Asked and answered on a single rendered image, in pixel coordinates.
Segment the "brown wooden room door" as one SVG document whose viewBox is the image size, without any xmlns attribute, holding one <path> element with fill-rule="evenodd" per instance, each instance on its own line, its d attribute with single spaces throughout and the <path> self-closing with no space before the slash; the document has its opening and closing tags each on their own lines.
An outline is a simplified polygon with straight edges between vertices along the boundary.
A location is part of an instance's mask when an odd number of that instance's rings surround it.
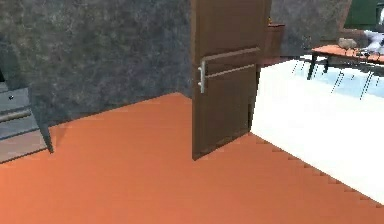
<svg viewBox="0 0 384 224">
<path fill-rule="evenodd" d="M 272 0 L 191 0 L 192 158 L 198 160 L 248 133 Z M 255 67 L 206 79 L 204 56 L 259 47 L 257 53 L 208 61 L 206 74 L 255 63 Z"/>
</svg>

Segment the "brown wooden cabinet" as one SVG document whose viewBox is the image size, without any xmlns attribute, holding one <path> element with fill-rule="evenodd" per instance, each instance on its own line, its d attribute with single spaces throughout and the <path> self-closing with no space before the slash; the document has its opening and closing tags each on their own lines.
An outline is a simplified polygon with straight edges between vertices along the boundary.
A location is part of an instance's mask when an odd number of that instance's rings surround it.
<svg viewBox="0 0 384 224">
<path fill-rule="evenodd" d="M 266 32 L 263 65 L 278 63 L 281 56 L 281 44 L 284 36 L 284 24 L 269 24 Z"/>
</svg>

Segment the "orange table with black legs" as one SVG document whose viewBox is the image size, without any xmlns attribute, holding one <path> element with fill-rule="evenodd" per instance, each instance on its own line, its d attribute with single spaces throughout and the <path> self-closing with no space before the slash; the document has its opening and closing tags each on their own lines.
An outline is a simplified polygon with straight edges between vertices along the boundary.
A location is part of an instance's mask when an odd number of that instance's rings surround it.
<svg viewBox="0 0 384 224">
<path fill-rule="evenodd" d="M 378 53 L 362 53 L 357 48 L 355 49 L 343 49 L 338 45 L 326 45 L 311 50 L 311 60 L 307 79 L 312 78 L 317 58 L 323 56 L 326 58 L 324 69 L 328 71 L 329 59 L 332 57 L 339 57 L 343 59 L 356 60 L 362 62 L 369 62 L 378 65 L 384 65 L 384 54 Z"/>
</svg>

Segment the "grey lumpy object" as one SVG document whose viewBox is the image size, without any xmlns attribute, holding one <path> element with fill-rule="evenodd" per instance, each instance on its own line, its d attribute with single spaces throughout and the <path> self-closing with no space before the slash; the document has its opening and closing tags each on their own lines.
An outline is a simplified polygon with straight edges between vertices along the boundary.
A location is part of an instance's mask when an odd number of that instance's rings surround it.
<svg viewBox="0 0 384 224">
<path fill-rule="evenodd" d="M 357 42 L 350 38 L 340 38 L 338 40 L 338 46 L 343 49 L 353 49 L 357 47 Z"/>
</svg>

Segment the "grey chest of drawers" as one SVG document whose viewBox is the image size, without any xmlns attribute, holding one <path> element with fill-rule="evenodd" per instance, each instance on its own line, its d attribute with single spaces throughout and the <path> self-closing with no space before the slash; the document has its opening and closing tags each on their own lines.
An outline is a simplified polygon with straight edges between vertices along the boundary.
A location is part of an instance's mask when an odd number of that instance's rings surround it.
<svg viewBox="0 0 384 224">
<path fill-rule="evenodd" d="M 44 149 L 54 152 L 48 126 L 33 112 L 29 89 L 10 89 L 0 70 L 0 164 Z"/>
</svg>

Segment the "white and grey object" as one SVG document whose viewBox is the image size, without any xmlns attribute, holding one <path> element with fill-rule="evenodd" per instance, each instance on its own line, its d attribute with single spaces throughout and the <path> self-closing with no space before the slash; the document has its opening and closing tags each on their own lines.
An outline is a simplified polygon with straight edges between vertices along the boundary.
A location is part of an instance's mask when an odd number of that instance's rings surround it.
<svg viewBox="0 0 384 224">
<path fill-rule="evenodd" d="M 364 34 L 370 43 L 362 51 L 384 54 L 384 33 L 365 30 Z"/>
</svg>

